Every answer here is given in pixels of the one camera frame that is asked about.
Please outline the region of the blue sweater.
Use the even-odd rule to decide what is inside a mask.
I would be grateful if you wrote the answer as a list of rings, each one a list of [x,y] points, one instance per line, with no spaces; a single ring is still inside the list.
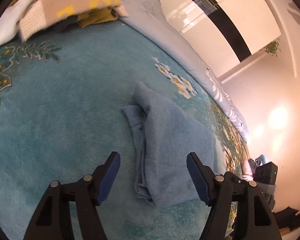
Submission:
[[[226,172],[218,138],[169,98],[136,84],[122,109],[136,149],[135,191],[156,207],[168,207],[198,197],[186,166],[194,152],[215,174]]]

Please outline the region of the dark clothes pile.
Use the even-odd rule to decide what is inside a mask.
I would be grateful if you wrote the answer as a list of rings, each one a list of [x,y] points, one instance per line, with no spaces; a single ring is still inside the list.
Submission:
[[[290,231],[300,227],[300,210],[287,207],[273,213],[279,229],[289,228]]]

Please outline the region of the grey blue folded garments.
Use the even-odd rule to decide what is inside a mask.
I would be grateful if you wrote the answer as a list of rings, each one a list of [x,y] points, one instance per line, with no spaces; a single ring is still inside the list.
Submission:
[[[256,159],[252,159],[252,158],[248,159],[248,163],[250,165],[251,170],[254,171],[257,167],[269,163],[269,160],[265,155],[262,154]]]

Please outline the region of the pink folded garment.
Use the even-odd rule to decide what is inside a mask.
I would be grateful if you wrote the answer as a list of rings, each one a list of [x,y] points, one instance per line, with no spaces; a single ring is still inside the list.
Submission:
[[[254,179],[253,171],[250,167],[248,159],[244,159],[241,161],[241,168],[242,168],[243,180],[252,181]]]

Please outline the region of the teal floral bed blanket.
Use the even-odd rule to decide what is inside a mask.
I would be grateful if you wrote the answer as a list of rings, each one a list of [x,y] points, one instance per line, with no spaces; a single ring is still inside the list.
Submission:
[[[78,181],[111,152],[121,166],[98,214],[109,239],[198,239],[198,198],[155,207],[135,190],[137,152],[123,112],[138,83],[204,125],[201,162],[242,176],[243,139],[201,85],[121,21],[46,30],[0,47],[0,226],[22,239],[48,185]]]

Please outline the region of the white black glossy wardrobe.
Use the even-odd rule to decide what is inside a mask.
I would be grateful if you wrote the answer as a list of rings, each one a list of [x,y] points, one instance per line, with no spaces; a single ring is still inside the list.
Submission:
[[[281,31],[265,0],[159,0],[170,24],[221,77]]]

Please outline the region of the light blue floral duvet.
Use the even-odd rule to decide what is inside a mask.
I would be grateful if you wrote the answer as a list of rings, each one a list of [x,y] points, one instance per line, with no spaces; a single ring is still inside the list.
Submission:
[[[247,141],[249,131],[245,119],[212,69],[189,42],[166,22],[159,0],[122,0],[122,4],[129,16],[122,17],[121,20],[180,64],[214,99],[241,137]]]

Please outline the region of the white fleece garment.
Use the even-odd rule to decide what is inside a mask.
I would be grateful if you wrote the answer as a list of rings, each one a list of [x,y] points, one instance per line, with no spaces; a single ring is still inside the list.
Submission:
[[[28,7],[36,0],[19,0],[8,7],[0,18],[0,46],[9,42],[18,32],[18,23]]]

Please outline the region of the green plant wall decal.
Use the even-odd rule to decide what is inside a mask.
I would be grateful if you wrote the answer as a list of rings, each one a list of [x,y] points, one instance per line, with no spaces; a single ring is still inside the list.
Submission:
[[[279,42],[277,40],[270,42],[268,45],[264,47],[264,51],[271,56],[278,56],[278,52],[281,51]]]

